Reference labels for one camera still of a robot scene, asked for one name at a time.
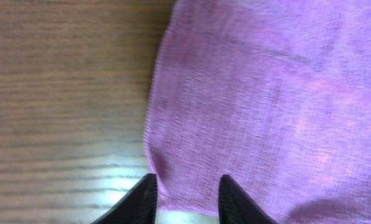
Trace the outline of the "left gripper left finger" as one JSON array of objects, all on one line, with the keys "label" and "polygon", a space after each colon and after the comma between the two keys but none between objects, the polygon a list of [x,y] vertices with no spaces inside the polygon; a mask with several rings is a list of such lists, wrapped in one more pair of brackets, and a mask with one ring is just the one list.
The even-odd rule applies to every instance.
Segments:
[{"label": "left gripper left finger", "polygon": [[148,173],[118,203],[91,224],[154,224],[157,200],[157,177]]}]

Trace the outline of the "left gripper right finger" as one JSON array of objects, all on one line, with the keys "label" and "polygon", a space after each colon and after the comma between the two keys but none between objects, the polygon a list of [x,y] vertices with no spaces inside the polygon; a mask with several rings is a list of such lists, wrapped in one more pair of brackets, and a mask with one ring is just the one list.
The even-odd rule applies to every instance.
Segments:
[{"label": "left gripper right finger", "polygon": [[220,178],[218,210],[220,224],[277,224],[227,174]]}]

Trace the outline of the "large pink cloth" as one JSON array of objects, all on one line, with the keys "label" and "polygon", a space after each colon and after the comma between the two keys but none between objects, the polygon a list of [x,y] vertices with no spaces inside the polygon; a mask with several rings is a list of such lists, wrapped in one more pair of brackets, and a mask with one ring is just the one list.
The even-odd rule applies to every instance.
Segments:
[{"label": "large pink cloth", "polygon": [[278,223],[371,223],[371,0],[181,0],[145,148],[160,208],[231,175]]}]

